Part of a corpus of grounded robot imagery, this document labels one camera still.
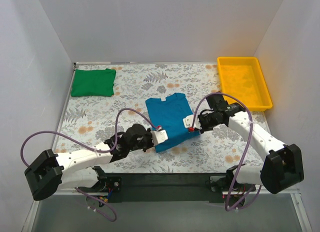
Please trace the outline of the blue t shirt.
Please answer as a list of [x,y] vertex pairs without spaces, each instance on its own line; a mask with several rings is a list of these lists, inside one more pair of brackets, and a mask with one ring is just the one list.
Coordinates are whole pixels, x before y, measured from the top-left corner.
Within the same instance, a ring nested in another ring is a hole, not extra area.
[[155,126],[161,126],[168,136],[168,140],[155,147],[157,153],[200,135],[198,131],[189,132],[184,125],[183,119],[193,114],[184,93],[174,93],[165,100],[149,98],[145,104],[150,121]]

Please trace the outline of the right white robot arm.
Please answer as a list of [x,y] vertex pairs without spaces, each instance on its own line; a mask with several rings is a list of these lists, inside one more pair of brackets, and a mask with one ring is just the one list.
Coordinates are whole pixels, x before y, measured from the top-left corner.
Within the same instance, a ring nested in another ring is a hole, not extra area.
[[196,113],[190,127],[204,133],[225,125],[247,142],[246,149],[252,147],[263,160],[262,166],[250,166],[241,158],[239,165],[226,172],[227,187],[237,191],[244,184],[259,185],[277,194],[302,182],[305,176],[301,149],[296,144],[288,145],[276,139],[253,122],[250,110],[241,101],[236,99],[229,104],[225,96],[222,92],[206,95],[204,100],[210,112]]

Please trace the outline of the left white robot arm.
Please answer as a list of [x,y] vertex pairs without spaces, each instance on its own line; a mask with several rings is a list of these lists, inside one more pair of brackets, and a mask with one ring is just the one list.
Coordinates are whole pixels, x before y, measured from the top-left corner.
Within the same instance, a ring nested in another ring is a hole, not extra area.
[[73,187],[87,187],[101,192],[107,185],[103,176],[96,174],[90,180],[83,177],[72,179],[70,176],[83,169],[124,159],[132,151],[146,151],[165,140],[166,136],[160,131],[134,124],[125,132],[117,132],[94,147],[61,155],[52,149],[44,150],[27,166],[24,175],[35,201],[44,200],[57,190]]

